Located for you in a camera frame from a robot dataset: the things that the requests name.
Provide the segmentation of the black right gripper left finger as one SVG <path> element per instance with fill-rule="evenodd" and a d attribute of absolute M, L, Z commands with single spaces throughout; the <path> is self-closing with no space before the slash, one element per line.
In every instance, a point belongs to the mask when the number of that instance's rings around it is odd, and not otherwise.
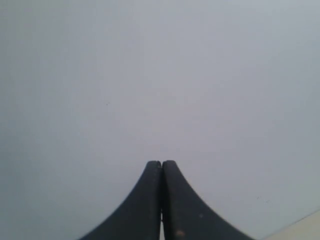
<path fill-rule="evenodd" d="M 158 240 L 161 225 L 162 164 L 149 161 L 132 191 L 83 240 Z"/>

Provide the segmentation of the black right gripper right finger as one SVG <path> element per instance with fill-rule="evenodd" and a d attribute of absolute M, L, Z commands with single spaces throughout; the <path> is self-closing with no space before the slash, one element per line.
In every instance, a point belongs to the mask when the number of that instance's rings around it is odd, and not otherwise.
<path fill-rule="evenodd" d="M 162 164 L 162 223 L 166 240 L 251 240 L 214 212 L 193 190 L 177 163 Z"/>

